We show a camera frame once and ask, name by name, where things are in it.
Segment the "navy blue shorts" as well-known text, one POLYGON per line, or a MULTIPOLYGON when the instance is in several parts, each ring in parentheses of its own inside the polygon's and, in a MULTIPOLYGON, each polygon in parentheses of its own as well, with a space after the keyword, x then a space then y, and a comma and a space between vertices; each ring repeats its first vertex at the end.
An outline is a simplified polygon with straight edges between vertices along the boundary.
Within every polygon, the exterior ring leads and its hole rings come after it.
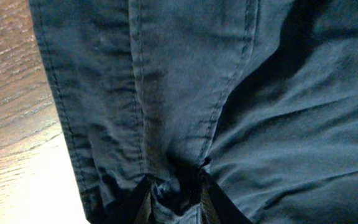
POLYGON ((85 217, 358 223, 358 0, 29 3, 85 217))

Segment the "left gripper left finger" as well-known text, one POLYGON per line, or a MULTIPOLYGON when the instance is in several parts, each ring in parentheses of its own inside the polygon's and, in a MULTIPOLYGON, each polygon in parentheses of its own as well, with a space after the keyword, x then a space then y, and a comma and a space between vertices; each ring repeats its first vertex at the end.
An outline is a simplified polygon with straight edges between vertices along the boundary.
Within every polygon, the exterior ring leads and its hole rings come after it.
POLYGON ((151 213, 150 208, 151 182, 145 176, 122 205, 114 209, 110 215, 112 224, 142 224, 147 223, 151 213))

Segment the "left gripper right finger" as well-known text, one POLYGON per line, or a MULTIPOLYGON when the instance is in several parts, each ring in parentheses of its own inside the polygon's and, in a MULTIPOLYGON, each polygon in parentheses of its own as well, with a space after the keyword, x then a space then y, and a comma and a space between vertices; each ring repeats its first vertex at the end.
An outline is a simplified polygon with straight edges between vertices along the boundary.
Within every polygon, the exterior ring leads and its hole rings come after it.
POLYGON ((206 171, 199 177, 202 224, 252 224, 206 171))

